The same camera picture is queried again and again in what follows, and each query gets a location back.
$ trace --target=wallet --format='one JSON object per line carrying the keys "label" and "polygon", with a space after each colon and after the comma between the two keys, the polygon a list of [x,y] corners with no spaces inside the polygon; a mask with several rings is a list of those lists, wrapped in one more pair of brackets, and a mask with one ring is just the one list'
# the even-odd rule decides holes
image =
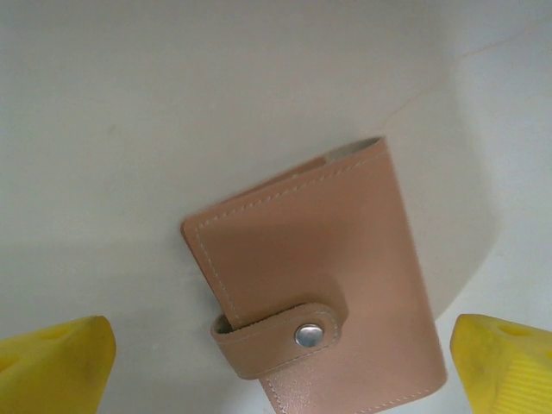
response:
{"label": "wallet", "polygon": [[211,334],[278,414],[367,414],[445,382],[385,138],[339,147],[187,217],[223,314]]}

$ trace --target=white stitching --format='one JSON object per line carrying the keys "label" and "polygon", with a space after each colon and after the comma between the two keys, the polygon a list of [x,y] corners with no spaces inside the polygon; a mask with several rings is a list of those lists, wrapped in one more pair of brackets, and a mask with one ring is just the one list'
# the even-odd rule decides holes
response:
{"label": "white stitching", "polygon": [[342,173],[346,173],[347,171],[350,171],[358,166],[362,166],[368,162],[371,162],[371,161],[374,161],[374,160],[377,160],[378,158],[382,157],[383,155],[387,154],[387,151],[382,151],[376,155],[374,155],[373,157],[370,157],[370,158],[366,158],[365,160],[362,160],[362,161],[359,161],[355,164],[353,164],[352,166],[346,166],[340,170],[335,170],[334,172],[331,172],[329,174],[326,174],[326,175],[323,175],[322,177],[318,177],[316,179],[312,179],[311,181],[307,181],[306,183],[303,183],[301,185],[295,185],[294,187],[292,188],[288,188],[286,190],[283,190],[281,192],[277,192],[275,194],[271,194],[270,196],[268,197],[265,197],[265,198],[260,198],[259,200],[257,201],[253,201],[252,203],[249,203],[249,204],[245,204],[241,207],[236,207],[232,210],[229,210],[229,211],[224,211],[223,213],[220,213],[220,214],[217,214],[216,216],[212,217],[212,218],[209,218],[207,220],[205,220],[203,223],[199,224],[198,225],[198,228],[196,229],[196,231],[198,231],[198,229],[202,229],[203,227],[206,227],[208,226],[209,224],[221,219],[221,218],[224,218],[224,217],[227,217],[227,216],[232,216],[234,215],[235,213],[237,212],[240,212],[240,211],[244,211],[244,210],[247,210],[247,209],[250,209],[252,207],[255,207],[256,205],[259,205],[259,204],[264,204],[264,203],[268,203],[269,201],[271,200],[274,200],[275,198],[279,198],[279,197],[282,197],[282,196],[285,196],[287,194],[290,194],[292,192],[296,192],[296,191],[299,191],[299,190],[302,190],[304,189],[305,187],[309,186],[309,185],[313,185],[313,184],[316,184],[316,183],[319,183],[321,181],[324,181],[325,179],[331,179],[339,174],[342,174]]}
{"label": "white stitching", "polygon": [[[259,371],[258,373],[251,373],[251,374],[248,374],[248,377],[251,377],[251,376],[259,376],[263,373],[269,373],[270,371],[273,371],[275,370],[276,368],[282,368],[282,367],[285,367],[286,365],[288,364],[291,364],[292,362],[295,362],[295,361],[298,361],[302,358],[304,358],[305,356],[309,356],[309,355],[314,355],[320,351],[322,351],[323,349],[326,349],[326,348],[329,348],[330,346],[332,346],[334,343],[336,343],[336,340],[337,340],[337,337],[339,336],[339,329],[337,327],[337,321],[334,319],[334,317],[329,313],[329,312],[325,312],[325,311],[313,311],[313,312],[310,312],[310,313],[305,313],[304,315],[302,315],[301,317],[294,317],[288,321],[285,321],[284,323],[280,323],[278,325],[274,325],[274,326],[271,326],[270,328],[268,329],[272,329],[272,328],[277,328],[279,326],[282,326],[288,322],[291,322],[291,321],[294,321],[295,319],[302,319],[303,317],[306,317],[307,315],[315,315],[315,314],[319,314],[319,315],[328,315],[329,319],[331,319],[331,322],[334,324],[334,335],[332,336],[331,338],[331,342],[327,343],[325,346],[319,348],[319,349],[315,349],[315,350],[312,350],[310,351],[309,353],[307,354],[302,354],[300,356],[296,356],[295,358],[293,359],[290,359],[286,362],[282,362],[281,364],[278,364],[278,365],[275,365],[274,367],[270,367],[268,369],[265,369],[264,371]],[[239,341],[243,341],[245,339],[248,339],[250,338],[251,336],[254,336],[254,335],[258,335],[261,331],[258,331],[258,332],[255,332],[249,336],[246,336],[244,338],[240,338],[236,341],[233,341],[233,342],[226,342],[224,343],[223,345],[226,345],[227,343],[235,343],[235,342],[239,342]]]}
{"label": "white stitching", "polygon": [[270,389],[273,392],[274,399],[276,400],[276,404],[278,404],[278,408],[280,410],[281,414],[287,414],[287,410],[284,408],[284,405],[282,404],[282,401],[279,399],[279,395],[276,392],[276,389],[273,386],[273,382],[269,379],[267,379],[268,386],[270,386]]}
{"label": "white stitching", "polygon": [[[289,322],[293,322],[297,319],[303,319],[304,317],[307,317],[309,315],[328,315],[329,319],[331,319],[331,322],[334,324],[334,339],[337,338],[337,321],[334,319],[334,317],[331,315],[331,313],[327,312],[326,310],[314,310],[312,312],[309,312],[309,313],[305,313],[303,315],[299,315],[299,316],[296,316],[296,317],[292,317],[291,319],[286,319],[285,321],[282,321],[280,323],[276,323],[274,325],[271,325],[271,326],[267,326],[266,328],[263,328],[262,330],[258,330],[256,332],[253,332],[252,334],[249,334],[247,336],[244,336],[242,338],[238,338],[238,339],[233,339],[233,340],[230,340],[230,341],[226,341],[226,342],[222,342],[220,341],[219,343],[221,345],[229,345],[229,344],[232,344],[232,343],[236,343],[236,342],[241,342],[241,341],[245,341],[246,339],[250,338],[251,336],[255,336],[255,335],[258,335],[260,333],[263,333],[263,332],[267,332],[268,330],[270,329],[274,329],[274,328],[279,328],[280,326],[283,326],[283,325],[286,325],[288,324]],[[263,321],[260,321],[258,323],[252,323],[251,325],[248,325],[248,326],[244,326],[243,329],[245,328],[249,328],[251,326],[254,326],[256,324],[259,324],[259,323],[262,323]],[[229,332],[228,334],[223,334],[224,335],[230,335],[232,333],[235,333],[235,332],[239,332],[240,329],[238,330],[235,330],[233,332]]]}
{"label": "white stitching", "polygon": [[403,404],[407,401],[410,401],[414,398],[421,398],[423,396],[426,396],[426,395],[429,395],[431,394],[433,391],[439,389],[442,385],[440,384],[439,386],[435,386],[433,388],[428,388],[427,390],[423,390],[423,391],[420,391],[420,392],[414,392],[413,394],[411,395],[407,395],[405,397],[401,397],[401,398],[397,398],[397,399],[392,399],[391,401],[387,402],[387,403],[384,403],[384,404],[379,404],[379,405],[374,405],[373,407],[370,407],[370,408],[366,408],[364,410],[360,410],[360,411],[357,411],[355,414],[368,414],[370,412],[375,412],[376,410],[380,410],[380,409],[386,409],[388,410],[389,408],[393,407],[394,405],[397,405],[397,404]]}
{"label": "white stitching", "polygon": [[211,270],[213,271],[213,274],[215,275],[215,279],[218,281],[218,284],[221,286],[221,289],[223,289],[224,296],[226,297],[226,300],[228,300],[228,303],[230,305],[230,309],[234,312],[234,315],[236,319],[241,323],[243,322],[240,318],[240,315],[238,315],[237,310],[235,309],[234,301],[230,298],[230,295],[228,294],[228,291],[226,290],[226,286],[224,286],[224,283],[221,281],[221,278],[218,277],[218,272],[215,270],[215,267],[213,266],[213,262],[210,259],[209,254],[207,253],[207,249],[204,246],[203,241],[201,240],[201,237],[199,236],[199,230],[196,229],[196,237],[199,242],[199,246],[201,246],[201,249],[204,251],[205,257],[207,258],[207,261],[209,262],[209,266]]}
{"label": "white stitching", "polygon": [[[381,153],[378,153],[376,155],[374,155],[373,157],[370,157],[370,158],[367,158],[365,160],[362,160],[362,161],[359,161],[355,164],[353,164],[352,166],[347,166],[347,167],[344,167],[340,170],[336,170],[334,172],[331,172],[327,175],[323,175],[322,177],[319,177],[317,179],[313,179],[311,181],[308,181],[306,183],[303,183],[302,185],[296,185],[292,188],[288,188],[286,190],[283,190],[281,192],[278,192],[276,194],[273,194],[271,196],[268,196],[266,198],[261,198],[257,201],[254,201],[252,203],[249,203],[249,204],[246,204],[246,205],[243,205],[239,208],[234,208],[230,211],[224,211],[223,213],[220,213],[210,219],[207,219],[205,220],[203,223],[200,223],[197,227],[196,227],[196,237],[199,241],[199,245],[201,246],[201,249],[204,251],[204,254],[205,254],[205,257],[207,258],[207,261],[209,262],[209,266],[211,268],[211,271],[213,272],[216,280],[218,281],[219,285],[221,286],[221,288],[223,289],[223,293],[224,293],[224,296],[226,297],[226,299],[228,300],[229,302],[229,305],[230,305],[230,308],[232,309],[232,311],[234,312],[234,315],[236,317],[236,319],[239,321],[239,322],[242,322],[242,319],[240,318],[240,316],[238,315],[237,311],[236,311],[236,308],[235,308],[235,304],[234,302],[232,301],[232,299],[230,298],[229,294],[228,294],[228,291],[226,290],[226,287],[224,286],[224,283],[221,281],[219,275],[218,275],[218,272],[216,271],[215,267],[213,266],[213,262],[211,260],[211,258],[209,257],[209,253],[207,252],[207,249],[205,248],[205,245],[203,244],[202,240],[201,240],[201,236],[199,234],[199,229],[202,229],[204,228],[205,226],[209,225],[210,223],[213,223],[215,222],[216,220],[219,220],[220,218],[224,218],[224,217],[227,217],[227,216],[231,216],[237,212],[240,212],[240,211],[244,211],[244,210],[247,210],[247,209],[250,209],[252,207],[255,207],[256,205],[260,205],[260,204],[264,204],[264,203],[267,203],[271,200],[274,200],[275,198],[278,198],[278,197],[281,197],[281,196],[284,196],[286,194],[291,194],[295,191],[298,191],[298,190],[302,190],[304,189],[305,187],[307,187],[308,185],[313,185],[315,183],[319,183],[319,182],[322,182],[324,181],[325,179],[330,179],[330,178],[333,178],[341,173],[345,173],[347,171],[351,171],[352,169],[358,167],[358,166],[363,166],[364,164],[367,164],[373,160],[377,160],[378,158],[380,158],[381,156],[387,154],[387,151],[382,151]],[[270,387],[272,393],[273,393],[273,396],[274,396],[274,399],[276,400],[276,404],[278,405],[278,408],[280,410],[280,414],[287,414],[287,410],[284,408],[284,406],[282,405],[282,402],[281,400],[279,399],[279,395],[278,393],[276,392],[276,389],[274,388],[273,386],[273,383],[270,379],[267,379],[267,384],[268,386]],[[378,410],[380,408],[384,408],[384,407],[390,407],[392,405],[396,405],[400,402],[405,402],[405,401],[408,401],[412,398],[416,398],[418,396],[423,396],[425,395],[426,393],[430,393],[431,391],[434,391],[436,390],[437,388],[439,388],[440,386],[438,387],[435,387],[435,388],[431,388],[429,390],[423,390],[421,392],[416,392],[414,394],[411,394],[411,395],[408,395],[408,396],[405,396],[405,397],[401,397],[401,398],[398,398],[398,399],[394,399],[392,401],[389,401],[387,403],[384,403],[384,404],[380,404],[380,405],[375,405],[371,408],[366,408],[365,410],[361,410],[361,411],[357,411],[356,413],[354,414],[368,414],[370,412],[374,412],[375,410]]]}
{"label": "white stitching", "polygon": [[[301,307],[301,306],[307,306],[307,305],[308,305],[308,304],[299,304],[299,305],[294,306],[294,307],[292,307],[292,308],[290,308],[290,309],[283,310],[283,311],[281,311],[280,313],[277,313],[277,314],[272,315],[272,316],[270,316],[270,317],[266,317],[265,319],[261,319],[260,321],[253,322],[253,323],[251,323],[251,324],[249,324],[249,325],[246,325],[246,326],[244,326],[244,327],[242,327],[242,328],[239,328],[239,329],[230,331],[228,334],[222,334],[222,335],[230,335],[232,332],[237,332],[238,330],[241,330],[241,329],[245,329],[245,328],[249,328],[249,327],[258,325],[259,323],[266,322],[267,320],[269,320],[269,319],[271,319],[271,318],[273,318],[273,317],[276,317],[276,316],[278,316],[278,315],[282,315],[283,313],[286,313],[286,312],[289,312],[289,311],[293,311],[294,309],[297,309],[297,308],[299,308],[299,307]],[[324,312],[324,310],[313,310],[312,312]]]}

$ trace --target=pink leather wallet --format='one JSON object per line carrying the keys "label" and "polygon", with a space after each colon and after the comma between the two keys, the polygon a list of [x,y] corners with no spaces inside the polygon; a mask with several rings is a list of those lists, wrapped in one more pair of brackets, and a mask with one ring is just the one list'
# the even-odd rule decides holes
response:
{"label": "pink leather wallet", "polygon": [[442,351],[384,138],[185,219],[212,335],[278,414],[366,414],[436,391]]}

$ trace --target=card holder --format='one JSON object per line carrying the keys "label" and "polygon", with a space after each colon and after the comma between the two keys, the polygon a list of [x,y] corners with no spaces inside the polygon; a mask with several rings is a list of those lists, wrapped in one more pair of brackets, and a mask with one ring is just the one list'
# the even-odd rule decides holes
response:
{"label": "card holder", "polygon": [[185,219],[211,334],[278,414],[367,414],[436,391],[441,347],[385,138]]}

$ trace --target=wallet strap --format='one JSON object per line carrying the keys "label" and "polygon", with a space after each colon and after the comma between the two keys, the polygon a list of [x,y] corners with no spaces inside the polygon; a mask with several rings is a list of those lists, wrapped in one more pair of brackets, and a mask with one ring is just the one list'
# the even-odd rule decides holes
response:
{"label": "wallet strap", "polygon": [[237,330],[221,315],[211,334],[236,373],[257,380],[335,345],[341,322],[324,304],[301,304]]}

